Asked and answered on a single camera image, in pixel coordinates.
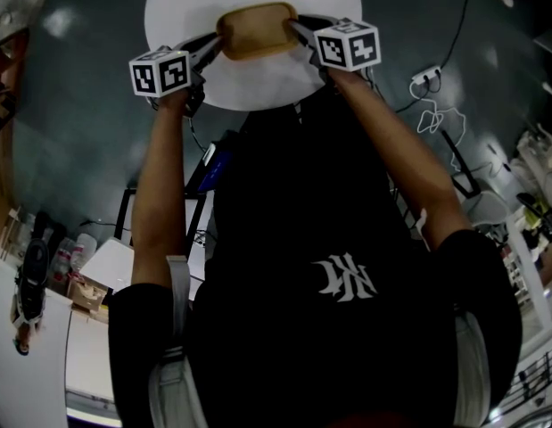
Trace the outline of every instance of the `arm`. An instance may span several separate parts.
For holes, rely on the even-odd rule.
[[[430,248],[434,251],[452,233],[471,228],[448,172],[422,139],[361,77],[332,68],[329,75],[375,145],[414,217],[426,211],[423,235]]]
[[[152,127],[135,206],[131,284],[171,287],[168,255],[185,253],[183,114],[186,90],[161,99]]]

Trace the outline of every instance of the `black t-shirt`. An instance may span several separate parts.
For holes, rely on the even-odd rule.
[[[521,322],[495,246],[471,231],[432,254],[416,246],[343,103],[322,93],[302,116],[255,115],[218,186],[218,244],[185,337],[209,425],[325,426],[376,410],[452,425],[457,309],[482,330],[497,403]],[[171,332],[171,300],[143,284],[111,302],[125,426],[150,425],[147,376]]]

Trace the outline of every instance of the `floor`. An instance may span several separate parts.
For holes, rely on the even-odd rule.
[[[464,0],[362,0],[365,21],[381,30],[383,63],[375,76],[387,102],[410,101],[408,83],[440,64],[449,50]],[[145,0],[46,0],[31,30],[22,105],[14,130],[16,198],[29,210],[46,210],[74,231],[85,219],[114,222],[123,189],[135,183],[148,143],[153,111],[131,91],[127,63],[147,49]],[[547,25],[523,2],[513,10],[500,0],[470,0],[456,49],[437,97],[441,107],[467,115],[460,150],[470,168],[513,155],[528,124],[552,121],[541,89],[552,62],[532,38]],[[420,103],[401,113],[416,127]],[[242,112],[203,105],[194,119],[203,143],[238,129]],[[454,139],[459,121],[445,122]],[[449,165],[440,134],[426,140]],[[185,134],[185,171],[200,151]],[[486,170],[480,176],[489,177]],[[505,170],[490,184],[512,202],[516,184]],[[95,232],[103,239],[110,227]]]

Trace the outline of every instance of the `brown tray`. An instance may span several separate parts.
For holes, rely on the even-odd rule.
[[[289,51],[297,45],[297,36],[288,19],[297,19],[297,12],[284,2],[227,12],[216,24],[224,38],[222,52],[230,60],[244,61]]]

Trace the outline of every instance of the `ny logo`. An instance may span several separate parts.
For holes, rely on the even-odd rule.
[[[352,285],[352,281],[355,281],[357,296],[360,299],[364,300],[365,298],[373,298],[376,296],[375,286],[369,279],[365,271],[366,268],[361,265],[356,266],[349,253],[345,253],[342,258],[336,255],[330,255],[329,259],[331,261],[324,260],[313,262],[313,265],[321,265],[325,269],[327,278],[329,279],[327,287],[319,293],[332,293],[336,295],[343,286],[344,294],[337,302],[351,301],[355,298]],[[337,275],[335,271],[336,268],[342,271],[340,276]]]

